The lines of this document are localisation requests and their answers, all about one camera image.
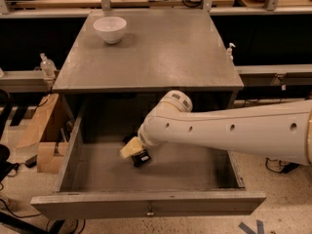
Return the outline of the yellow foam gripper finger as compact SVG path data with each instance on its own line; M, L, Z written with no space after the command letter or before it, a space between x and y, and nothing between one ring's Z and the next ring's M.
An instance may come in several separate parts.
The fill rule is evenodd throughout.
M134 136L121 150L123 158L133 156L143 150L143 145L137 136Z

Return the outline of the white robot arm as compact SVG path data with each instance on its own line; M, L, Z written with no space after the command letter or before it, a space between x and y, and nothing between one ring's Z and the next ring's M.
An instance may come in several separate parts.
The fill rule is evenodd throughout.
M128 158L165 142L194 144L312 164L312 101L194 112L180 91L166 93L122 149Z

